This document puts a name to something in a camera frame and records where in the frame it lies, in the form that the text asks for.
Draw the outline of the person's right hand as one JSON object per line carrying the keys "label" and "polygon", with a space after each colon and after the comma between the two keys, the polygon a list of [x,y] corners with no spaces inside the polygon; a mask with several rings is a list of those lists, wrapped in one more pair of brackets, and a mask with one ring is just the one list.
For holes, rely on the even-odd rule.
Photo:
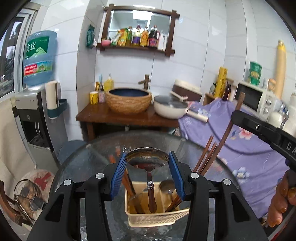
{"label": "person's right hand", "polygon": [[282,214],[287,211],[288,204],[295,206],[295,187],[289,187],[288,171],[282,177],[276,187],[276,193],[271,200],[268,208],[267,223],[269,227],[281,224]]}

